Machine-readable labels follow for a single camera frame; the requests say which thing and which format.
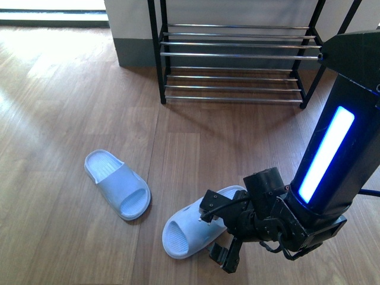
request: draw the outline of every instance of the light blue slipper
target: light blue slipper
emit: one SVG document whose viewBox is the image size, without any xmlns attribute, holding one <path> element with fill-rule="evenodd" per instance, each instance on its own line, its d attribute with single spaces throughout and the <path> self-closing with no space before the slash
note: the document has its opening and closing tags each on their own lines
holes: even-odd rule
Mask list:
<svg viewBox="0 0 380 285">
<path fill-rule="evenodd" d="M 218 193 L 232 199 L 238 190 L 246 189 L 236 185 L 219 190 Z M 175 259 L 190 257 L 227 229 L 222 218 L 212 220 L 210 224 L 199 221 L 202 199 L 178 211 L 166 222 L 162 233 L 162 244 L 170 257 Z"/>
<path fill-rule="evenodd" d="M 134 220 L 148 208 L 151 194 L 146 182 L 108 151 L 90 153 L 84 169 L 120 218 Z"/>
</svg>

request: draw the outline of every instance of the blue led light strip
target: blue led light strip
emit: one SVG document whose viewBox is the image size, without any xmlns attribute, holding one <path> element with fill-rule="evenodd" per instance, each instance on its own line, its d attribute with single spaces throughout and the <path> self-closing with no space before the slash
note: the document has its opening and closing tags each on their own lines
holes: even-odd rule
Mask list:
<svg viewBox="0 0 380 285">
<path fill-rule="evenodd" d="M 341 106 L 338 107 L 334 117 L 332 117 L 325 136 L 298 190 L 299 195 L 306 203 L 309 203 L 313 196 L 354 118 L 354 114 Z"/>
</svg>

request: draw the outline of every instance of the white wall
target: white wall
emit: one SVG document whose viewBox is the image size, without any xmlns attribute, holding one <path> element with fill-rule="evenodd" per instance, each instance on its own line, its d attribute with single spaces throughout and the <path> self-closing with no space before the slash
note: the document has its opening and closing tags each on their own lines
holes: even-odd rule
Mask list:
<svg viewBox="0 0 380 285">
<path fill-rule="evenodd" d="M 151 39 L 146 0 L 104 0 L 114 38 Z M 168 22 L 307 26 L 316 0 L 167 0 Z M 328 0 L 316 25 L 322 40 L 336 34 L 351 0 Z M 156 0 L 157 19 L 160 5 Z M 380 0 L 363 0 L 347 32 L 374 30 Z"/>
</svg>

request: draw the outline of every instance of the sunlight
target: sunlight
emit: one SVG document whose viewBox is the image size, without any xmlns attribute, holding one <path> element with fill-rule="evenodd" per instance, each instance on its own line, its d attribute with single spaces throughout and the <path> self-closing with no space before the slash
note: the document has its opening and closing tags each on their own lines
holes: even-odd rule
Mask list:
<svg viewBox="0 0 380 285">
<path fill-rule="evenodd" d="M 31 60 L 43 53 L 44 65 L 83 57 L 99 42 L 98 36 L 93 33 L 63 30 L 47 33 L 45 29 L 26 32 L 23 37 L 14 36 L 12 31 L 4 31 L 0 39 L 4 43 L 3 50 L 11 52 L 22 61 Z"/>
<path fill-rule="evenodd" d="M 11 108 L 11 102 L 7 100 L 3 90 L 0 88 L 0 113 L 4 114 Z"/>
<path fill-rule="evenodd" d="M 1 9 L 32 10 L 105 10 L 104 0 L 0 0 Z"/>
</svg>

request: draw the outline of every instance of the rack leg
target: rack leg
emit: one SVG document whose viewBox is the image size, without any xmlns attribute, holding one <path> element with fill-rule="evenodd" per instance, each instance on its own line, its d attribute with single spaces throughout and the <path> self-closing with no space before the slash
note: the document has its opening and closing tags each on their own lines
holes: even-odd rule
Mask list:
<svg viewBox="0 0 380 285">
<path fill-rule="evenodd" d="M 160 99 L 161 99 L 161 104 L 166 104 L 165 87 L 164 87 L 164 81 L 163 81 L 162 63 L 161 63 L 161 56 L 160 56 L 160 43 L 159 43 L 159 35 L 157 32 L 156 8 L 154 7 L 154 0 L 148 0 L 148 9 L 149 9 L 150 27 L 151 27 L 152 39 L 153 39 L 154 58 L 156 60 L 157 79 L 159 82 Z"/>
<path fill-rule="evenodd" d="M 305 93 L 305 88 L 303 87 L 303 84 L 302 84 L 301 77 L 299 76 L 298 70 L 292 71 L 290 73 L 290 77 L 293 77 L 293 78 L 297 79 L 298 89 L 301 89 L 301 91 L 299 93 L 301 95 L 302 102 L 304 102 L 305 98 L 306 98 L 306 93 Z"/>
<path fill-rule="evenodd" d="M 343 34 L 346 32 L 346 30 L 349 27 L 349 24 L 351 23 L 351 20 L 354 17 L 360 3 L 362 3 L 362 0 L 354 0 L 354 2 L 352 3 L 346 17 L 343 20 L 342 26 L 340 27 L 338 34 Z"/>
<path fill-rule="evenodd" d="M 319 19 L 319 16 L 321 15 L 321 12 L 322 12 L 322 9 L 323 9 L 323 6 L 325 5 L 325 2 L 326 0 L 319 0 L 315 9 L 314 9 L 314 13 L 313 13 L 313 16 L 311 17 L 311 20 L 310 20 L 310 23 L 309 23 L 309 30 L 306 31 L 306 34 L 305 36 L 311 36 L 312 35 L 312 32 L 311 32 L 311 28 L 314 28 L 315 25 L 316 25 L 316 22 L 318 21 Z M 302 41 L 302 46 L 307 46 L 309 44 L 309 39 L 305 39 Z M 298 51 L 298 56 L 303 56 L 305 54 L 305 49 L 300 49 Z M 297 60 L 294 62 L 293 64 L 293 67 L 292 67 L 292 70 L 298 70 L 299 68 L 299 65 L 301 64 L 301 61 L 300 60 Z"/>
<path fill-rule="evenodd" d="M 311 84 L 310 86 L 310 89 L 309 89 L 309 92 L 307 93 L 307 95 L 305 96 L 305 98 L 303 99 L 303 102 L 299 105 L 299 107 L 301 109 L 304 109 L 306 108 L 306 106 L 308 105 L 309 101 L 310 101 L 310 98 L 311 96 L 313 95 L 319 81 L 321 80 L 322 78 L 322 75 L 323 73 L 325 72 L 326 70 L 326 67 L 321 65 L 321 67 L 319 68 L 318 70 L 318 73 L 316 74 L 314 80 L 313 80 L 313 83 Z"/>
<path fill-rule="evenodd" d="M 160 6 L 161 6 L 161 19 L 162 19 L 162 32 L 168 32 L 167 30 L 167 9 L 166 9 L 166 0 L 160 0 Z M 169 36 L 163 36 L 163 39 L 165 42 L 169 42 Z M 170 52 L 169 46 L 164 46 L 165 52 Z M 170 69 L 171 63 L 170 63 L 170 57 L 165 57 L 165 83 L 166 83 L 166 76 L 172 72 Z"/>
</svg>

